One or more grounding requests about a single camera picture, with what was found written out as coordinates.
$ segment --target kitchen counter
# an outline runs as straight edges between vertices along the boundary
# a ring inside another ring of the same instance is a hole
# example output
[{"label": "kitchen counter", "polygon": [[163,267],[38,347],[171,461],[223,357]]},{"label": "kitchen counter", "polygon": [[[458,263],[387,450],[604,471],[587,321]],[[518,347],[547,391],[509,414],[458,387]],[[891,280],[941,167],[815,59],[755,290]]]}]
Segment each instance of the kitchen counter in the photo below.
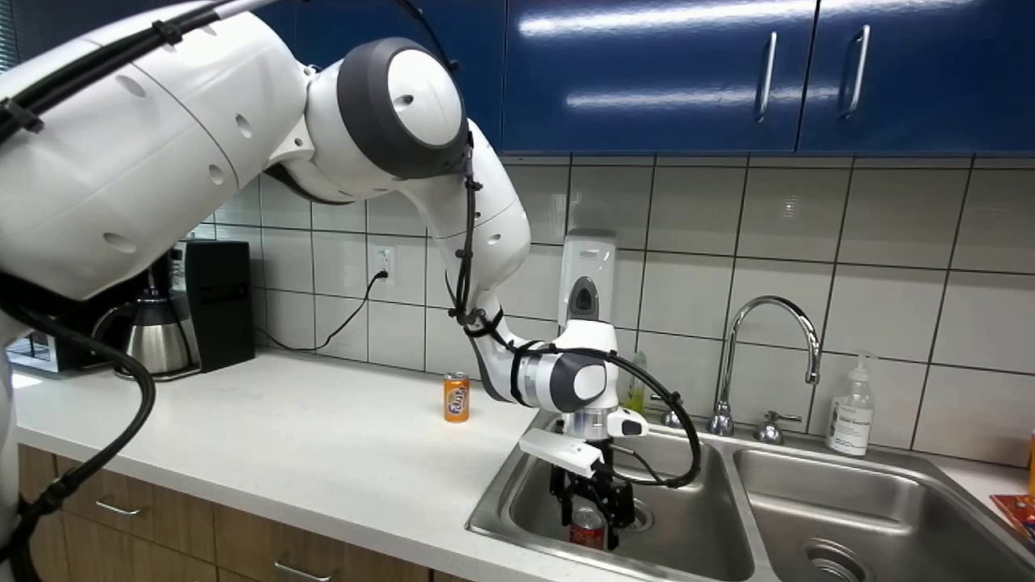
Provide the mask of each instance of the kitchen counter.
[{"label": "kitchen counter", "polygon": [[[137,400],[111,371],[20,374],[17,435],[87,459]],[[530,417],[471,391],[471,420],[447,423],[430,374],[264,351],[158,386],[111,470],[462,579],[621,579],[467,530]],[[986,509],[989,491],[1024,491],[1018,470],[936,461]]]}]

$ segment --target cabinet handle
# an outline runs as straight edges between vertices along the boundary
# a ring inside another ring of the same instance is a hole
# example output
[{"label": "cabinet handle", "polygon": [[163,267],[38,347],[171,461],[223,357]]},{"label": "cabinet handle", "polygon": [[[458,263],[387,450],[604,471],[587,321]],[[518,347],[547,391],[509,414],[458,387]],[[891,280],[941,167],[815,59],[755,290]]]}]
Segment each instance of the cabinet handle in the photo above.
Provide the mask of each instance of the cabinet handle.
[{"label": "cabinet handle", "polygon": [[865,27],[857,45],[859,45],[859,59],[854,66],[852,101],[848,101],[843,117],[854,117],[859,109],[859,101],[865,101],[866,66],[869,66],[869,27]]},{"label": "cabinet handle", "polygon": [[334,582],[334,574],[314,574],[314,572],[296,569],[291,564],[283,564],[283,559],[276,559],[272,569],[296,574],[296,579],[305,579],[305,582]]},{"label": "cabinet handle", "polygon": [[766,70],[762,70],[762,87],[760,87],[760,97],[757,97],[757,112],[755,112],[755,122],[762,122],[766,112],[769,112],[769,101],[773,101],[773,69],[775,69],[775,45],[780,45],[780,37],[769,31],[769,41],[766,41]]},{"label": "cabinet handle", "polygon": [[107,513],[117,513],[117,518],[139,518],[142,513],[142,509],[121,509],[121,503],[100,502],[100,498],[95,503]]}]

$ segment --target small bottle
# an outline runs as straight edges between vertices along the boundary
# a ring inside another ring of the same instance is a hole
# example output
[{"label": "small bottle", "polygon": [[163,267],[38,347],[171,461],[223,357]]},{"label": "small bottle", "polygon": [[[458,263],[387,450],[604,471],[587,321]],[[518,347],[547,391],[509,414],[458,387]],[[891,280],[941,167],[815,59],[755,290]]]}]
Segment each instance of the small bottle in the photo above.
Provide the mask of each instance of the small bottle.
[{"label": "small bottle", "polygon": [[852,387],[831,400],[831,435],[827,446],[843,456],[866,456],[872,428],[872,387],[869,387],[869,351],[859,351],[852,367]]},{"label": "small bottle", "polygon": [[447,374],[444,378],[444,417],[449,423],[468,420],[471,403],[468,403],[468,378],[467,374]]},{"label": "small bottle", "polygon": [[[637,367],[647,367],[647,351],[637,351],[637,357],[635,357],[635,366],[637,366]],[[635,374],[627,374],[621,408],[637,412],[637,414],[647,414],[647,387],[643,387],[643,380],[637,380]]]},{"label": "small bottle", "polygon": [[573,523],[568,523],[568,543],[609,551],[609,520],[604,513],[590,502],[573,496]]}]

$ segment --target stainless steel sink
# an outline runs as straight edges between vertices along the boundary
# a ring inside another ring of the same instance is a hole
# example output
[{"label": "stainless steel sink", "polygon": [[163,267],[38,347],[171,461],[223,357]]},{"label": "stainless steel sink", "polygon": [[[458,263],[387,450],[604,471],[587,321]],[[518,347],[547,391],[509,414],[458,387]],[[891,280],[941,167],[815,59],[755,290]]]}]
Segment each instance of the stainless steel sink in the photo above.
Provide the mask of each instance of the stainless steel sink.
[{"label": "stainless steel sink", "polygon": [[1033,579],[1033,555],[928,461],[831,461],[810,454],[738,450],[757,526],[780,579],[966,582]]},{"label": "stainless steel sink", "polygon": [[[661,471],[687,470],[678,429],[630,441]],[[551,470],[512,454],[468,530],[637,579],[757,582],[1024,582],[1033,553],[919,456],[843,459],[703,432],[703,476],[637,488],[637,523],[616,553],[566,543]]]}]

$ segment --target lower cabinet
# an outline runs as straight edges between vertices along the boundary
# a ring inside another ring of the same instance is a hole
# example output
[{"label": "lower cabinet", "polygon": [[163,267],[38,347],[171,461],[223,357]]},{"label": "lower cabinet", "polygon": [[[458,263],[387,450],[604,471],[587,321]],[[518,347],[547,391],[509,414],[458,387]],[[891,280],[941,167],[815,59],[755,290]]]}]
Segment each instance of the lower cabinet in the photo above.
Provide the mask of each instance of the lower cabinet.
[{"label": "lower cabinet", "polygon": [[[24,446],[24,496],[67,465]],[[34,559],[42,582],[458,582],[112,471],[38,523]]]}]

